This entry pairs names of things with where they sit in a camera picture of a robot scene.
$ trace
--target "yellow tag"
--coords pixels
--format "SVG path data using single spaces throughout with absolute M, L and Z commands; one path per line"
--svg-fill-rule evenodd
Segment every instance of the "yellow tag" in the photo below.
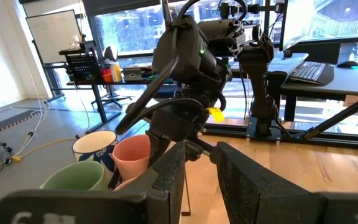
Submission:
M 212 117 L 214 118 L 215 122 L 224 121 L 224 115 L 223 115 L 222 111 L 219 108 L 207 108 L 207 110 L 209 111 L 209 114 L 212 115 Z

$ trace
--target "whiteboard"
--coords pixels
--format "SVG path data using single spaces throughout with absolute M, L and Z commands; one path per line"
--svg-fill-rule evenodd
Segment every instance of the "whiteboard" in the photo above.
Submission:
M 81 37 L 74 10 L 27 17 L 31 34 L 44 63 L 66 62 L 59 51 L 72 48 Z

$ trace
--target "computer mouse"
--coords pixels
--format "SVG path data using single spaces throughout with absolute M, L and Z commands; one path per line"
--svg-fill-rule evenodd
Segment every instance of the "computer mouse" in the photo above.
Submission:
M 358 63 L 354 61 L 347 61 L 337 65 L 339 68 L 358 68 Z

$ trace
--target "desk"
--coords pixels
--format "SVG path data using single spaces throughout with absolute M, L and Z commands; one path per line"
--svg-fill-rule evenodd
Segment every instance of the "desk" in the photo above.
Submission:
M 303 62 L 303 59 L 307 58 L 307 55 L 299 53 L 294 54 L 293 58 L 280 60 L 281 55 L 278 54 L 268 68 L 267 78 L 275 85 L 270 86 L 268 92 L 275 99 L 278 107 L 280 106 L 280 96 L 287 96 L 284 115 L 286 121 L 294 121 L 295 119 L 296 98 L 298 96 L 343 101 L 346 95 L 358 95 L 358 69 L 328 65 L 334 68 L 334 80 L 325 86 L 289 80 L 288 74 L 291 74 Z

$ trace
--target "railing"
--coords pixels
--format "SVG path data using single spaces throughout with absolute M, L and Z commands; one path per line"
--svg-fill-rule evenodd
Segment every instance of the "railing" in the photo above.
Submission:
M 312 26 L 333 36 L 346 37 L 358 35 L 358 21 L 338 22 L 318 12 L 313 16 Z
M 331 35 L 337 35 L 341 26 L 340 22 L 318 12 L 313 16 L 311 24 L 312 27 Z
M 318 6 L 320 6 L 321 4 L 323 4 L 326 1 L 329 1 L 329 0 L 314 0 L 314 8 L 317 8 Z

